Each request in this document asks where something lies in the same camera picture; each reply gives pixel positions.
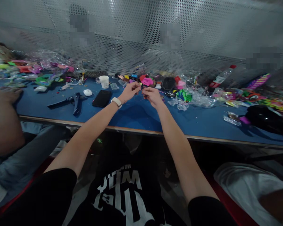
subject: black t-shirt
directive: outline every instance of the black t-shirt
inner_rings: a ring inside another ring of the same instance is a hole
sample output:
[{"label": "black t-shirt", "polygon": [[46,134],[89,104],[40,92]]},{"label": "black t-shirt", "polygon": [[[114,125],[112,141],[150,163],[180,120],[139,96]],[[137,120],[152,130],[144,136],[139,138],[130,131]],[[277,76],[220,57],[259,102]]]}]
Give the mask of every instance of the black t-shirt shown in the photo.
[{"label": "black t-shirt", "polygon": [[[44,173],[3,214],[0,225],[62,225],[76,180],[68,168]],[[236,225],[223,204],[212,197],[192,199],[188,211],[192,225]],[[129,163],[96,176],[68,225],[185,223],[162,199],[155,174]]]}]

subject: white cup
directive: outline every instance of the white cup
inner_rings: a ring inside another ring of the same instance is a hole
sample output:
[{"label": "white cup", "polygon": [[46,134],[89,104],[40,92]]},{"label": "white cup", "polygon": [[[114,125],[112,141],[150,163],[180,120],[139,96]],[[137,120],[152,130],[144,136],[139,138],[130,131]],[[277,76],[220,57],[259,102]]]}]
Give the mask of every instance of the white cup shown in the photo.
[{"label": "white cup", "polygon": [[107,75],[102,75],[99,79],[103,89],[109,88],[109,77]]}]

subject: hand on table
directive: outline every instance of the hand on table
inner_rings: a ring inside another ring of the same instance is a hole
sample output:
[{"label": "hand on table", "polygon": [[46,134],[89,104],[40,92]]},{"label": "hand on table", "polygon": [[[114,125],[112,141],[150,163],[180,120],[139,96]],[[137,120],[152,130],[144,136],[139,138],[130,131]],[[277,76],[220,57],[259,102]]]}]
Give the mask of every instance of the hand on table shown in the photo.
[{"label": "hand on table", "polygon": [[23,92],[20,88],[0,87],[0,103],[13,104]]},{"label": "hand on table", "polygon": [[161,104],[164,104],[158,89],[147,87],[142,90],[142,94],[144,94],[144,98],[149,100],[152,107],[155,109],[157,109],[157,107]]},{"label": "hand on table", "polygon": [[122,104],[124,104],[128,100],[130,100],[135,94],[138,94],[138,91],[140,90],[141,90],[141,85],[138,82],[127,84],[124,91],[118,97],[118,99],[122,102]]}]

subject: table edge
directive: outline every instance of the table edge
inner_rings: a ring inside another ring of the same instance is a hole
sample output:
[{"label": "table edge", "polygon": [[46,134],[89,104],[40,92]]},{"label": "table edge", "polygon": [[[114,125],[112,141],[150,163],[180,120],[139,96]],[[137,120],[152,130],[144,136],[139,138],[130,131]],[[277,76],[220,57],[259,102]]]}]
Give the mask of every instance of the table edge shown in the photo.
[{"label": "table edge", "polygon": [[[23,116],[23,115],[20,115],[19,117],[20,117],[20,119],[26,120],[26,121],[48,122],[48,123],[53,123],[53,124],[57,124],[57,125],[71,126],[71,127],[81,127],[84,124],[83,122],[57,120],[57,119]],[[151,135],[163,135],[163,133],[159,132],[159,131],[132,129],[132,128],[126,128],[126,127],[119,127],[119,126],[107,126],[106,129],[116,130],[117,132],[122,131],[122,132],[145,133],[145,134],[151,134]],[[211,138],[211,137],[199,137],[199,136],[190,136],[190,135],[185,135],[185,136],[188,139],[198,140],[198,141],[208,141],[208,142],[227,143],[227,144],[246,144],[246,145],[261,146],[261,147],[267,147],[267,148],[281,148],[281,149],[283,149],[282,145],[254,143],[254,142],[227,140],[227,139],[219,139],[219,138]]]}]

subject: smartphone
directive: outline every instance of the smartphone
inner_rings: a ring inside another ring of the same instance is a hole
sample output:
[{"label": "smartphone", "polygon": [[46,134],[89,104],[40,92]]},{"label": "smartphone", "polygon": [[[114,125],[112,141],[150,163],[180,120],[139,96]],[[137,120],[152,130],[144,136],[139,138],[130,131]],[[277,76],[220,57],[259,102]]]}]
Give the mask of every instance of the smartphone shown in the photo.
[{"label": "smartphone", "polygon": [[95,107],[106,107],[111,99],[112,93],[107,90],[101,90],[92,102]]}]

